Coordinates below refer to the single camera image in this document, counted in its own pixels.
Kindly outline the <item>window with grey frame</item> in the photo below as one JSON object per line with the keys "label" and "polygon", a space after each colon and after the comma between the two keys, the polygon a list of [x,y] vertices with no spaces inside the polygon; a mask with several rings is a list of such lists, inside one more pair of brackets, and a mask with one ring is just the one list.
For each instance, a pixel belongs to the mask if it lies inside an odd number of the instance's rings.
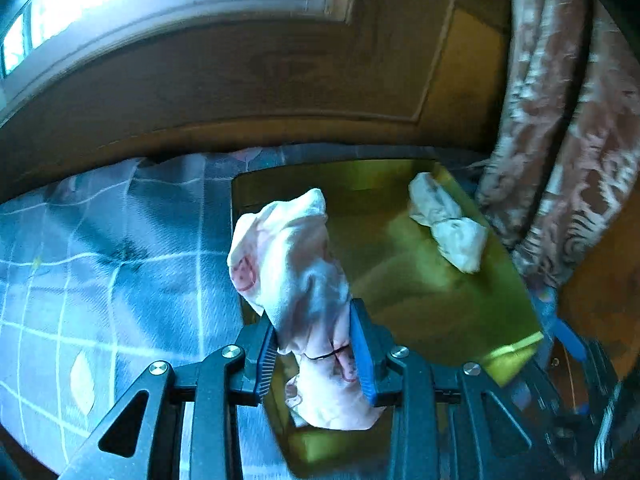
{"label": "window with grey frame", "polygon": [[1,120],[103,55],[209,23],[346,22],[352,0],[13,0],[1,15]]}

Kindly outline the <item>blue checked cloth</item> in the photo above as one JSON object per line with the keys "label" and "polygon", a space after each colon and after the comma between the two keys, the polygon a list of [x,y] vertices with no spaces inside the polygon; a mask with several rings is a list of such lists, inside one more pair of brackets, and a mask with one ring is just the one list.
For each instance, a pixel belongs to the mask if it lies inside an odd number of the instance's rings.
{"label": "blue checked cloth", "polygon": [[62,472],[145,367],[198,362],[235,340],[232,179],[358,158],[436,158],[474,190],[471,152],[298,144],[133,158],[3,203],[2,427]]}

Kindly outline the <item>brown floral curtain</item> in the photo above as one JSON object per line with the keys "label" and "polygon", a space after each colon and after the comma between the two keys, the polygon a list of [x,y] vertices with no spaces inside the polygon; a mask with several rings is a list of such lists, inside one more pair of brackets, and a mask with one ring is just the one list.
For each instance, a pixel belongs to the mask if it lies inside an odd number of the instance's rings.
{"label": "brown floral curtain", "polygon": [[639,63],[598,0],[512,0],[497,144],[477,203],[523,278],[564,285],[639,177]]}

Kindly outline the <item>gold metal tray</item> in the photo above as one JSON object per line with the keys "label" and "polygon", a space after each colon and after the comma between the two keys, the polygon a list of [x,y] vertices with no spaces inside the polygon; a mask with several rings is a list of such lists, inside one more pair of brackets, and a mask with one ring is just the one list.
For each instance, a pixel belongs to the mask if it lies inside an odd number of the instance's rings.
{"label": "gold metal tray", "polygon": [[395,340],[440,365],[482,364],[506,384],[542,338],[527,289],[509,254],[489,235],[480,270],[457,270],[429,229],[409,214],[409,184],[427,172],[460,206],[482,220],[466,175],[433,159],[361,159],[274,167],[232,181],[236,216],[311,188],[326,198],[333,255],[352,294]]}

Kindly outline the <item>pink white sock bundle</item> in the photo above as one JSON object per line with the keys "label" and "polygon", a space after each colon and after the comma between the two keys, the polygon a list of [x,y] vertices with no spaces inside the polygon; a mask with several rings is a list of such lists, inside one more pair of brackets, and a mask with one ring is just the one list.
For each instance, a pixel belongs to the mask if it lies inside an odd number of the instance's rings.
{"label": "pink white sock bundle", "polygon": [[284,402],[307,425],[370,429],[381,417],[363,394],[349,337],[352,300],[330,251],[326,200],[312,188],[243,214],[227,266],[236,291],[276,330],[279,353],[296,359]]}

